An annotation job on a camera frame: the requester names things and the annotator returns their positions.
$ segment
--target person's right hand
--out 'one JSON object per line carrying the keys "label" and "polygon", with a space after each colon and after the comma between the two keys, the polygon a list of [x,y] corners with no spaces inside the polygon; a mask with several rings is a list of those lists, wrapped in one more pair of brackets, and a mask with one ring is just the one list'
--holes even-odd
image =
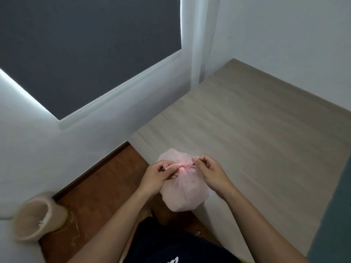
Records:
{"label": "person's right hand", "polygon": [[206,154],[200,156],[199,159],[192,157],[192,161],[202,172],[208,187],[224,199],[234,185],[227,177],[221,165]]}

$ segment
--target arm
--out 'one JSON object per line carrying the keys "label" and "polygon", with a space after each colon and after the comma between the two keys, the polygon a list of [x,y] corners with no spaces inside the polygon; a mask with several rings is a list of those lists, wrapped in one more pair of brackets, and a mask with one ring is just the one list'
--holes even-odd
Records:
{"label": "arm", "polygon": [[176,168],[168,168],[161,172],[163,163],[173,164],[174,162],[159,161],[150,165],[135,193],[108,223],[68,261],[69,263],[119,262],[139,211],[150,198],[159,193],[165,180],[176,171]]}
{"label": "arm", "polygon": [[308,263],[236,189],[217,161],[202,155],[193,162],[207,185],[227,202],[256,263]]}

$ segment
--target dark clothing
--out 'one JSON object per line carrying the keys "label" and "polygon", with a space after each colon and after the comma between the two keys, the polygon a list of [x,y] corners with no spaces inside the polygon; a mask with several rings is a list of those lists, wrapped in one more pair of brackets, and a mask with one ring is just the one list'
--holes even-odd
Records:
{"label": "dark clothing", "polygon": [[124,263],[240,263],[223,247],[187,232],[175,232],[153,217],[139,223]]}

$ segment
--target dark gray roller blind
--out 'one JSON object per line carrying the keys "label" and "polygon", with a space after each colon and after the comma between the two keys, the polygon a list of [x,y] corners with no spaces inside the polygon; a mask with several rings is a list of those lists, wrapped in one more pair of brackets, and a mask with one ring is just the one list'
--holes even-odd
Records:
{"label": "dark gray roller blind", "polygon": [[0,68],[58,119],[180,49],[180,0],[0,0]]}

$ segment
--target hand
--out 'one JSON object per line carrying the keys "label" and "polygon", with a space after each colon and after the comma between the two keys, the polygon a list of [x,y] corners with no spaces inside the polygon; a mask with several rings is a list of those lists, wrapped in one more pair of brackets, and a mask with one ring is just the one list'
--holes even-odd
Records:
{"label": "hand", "polygon": [[200,156],[199,159],[192,157],[192,161],[202,172],[208,187],[214,190],[220,198],[224,199],[234,185],[221,165],[206,154]]}
{"label": "hand", "polygon": [[150,165],[140,182],[138,192],[145,194],[147,197],[153,197],[160,192],[165,181],[172,176],[172,174],[178,170],[179,167],[170,167],[167,170],[163,170],[163,164],[168,165],[174,164],[173,161],[162,160],[153,165]]}

